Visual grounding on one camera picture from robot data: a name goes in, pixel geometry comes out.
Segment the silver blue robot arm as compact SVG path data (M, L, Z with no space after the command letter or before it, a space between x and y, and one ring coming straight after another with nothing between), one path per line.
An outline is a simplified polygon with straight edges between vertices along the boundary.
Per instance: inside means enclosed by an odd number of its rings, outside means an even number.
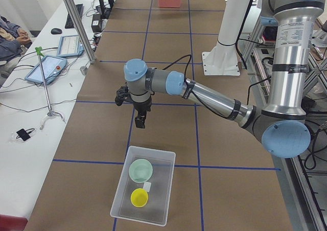
M246 70L237 76L206 76L200 54L213 46L227 16L225 0L182 0L181 8L161 9L157 0L120 0L119 11L131 13L129 29L144 44L135 56L163 68L180 56L193 54L187 75L226 96L246 101L250 84ZM174 151L180 165L267 165L270 154L247 131L204 107L178 96L156 94L145 129L130 126L128 146Z

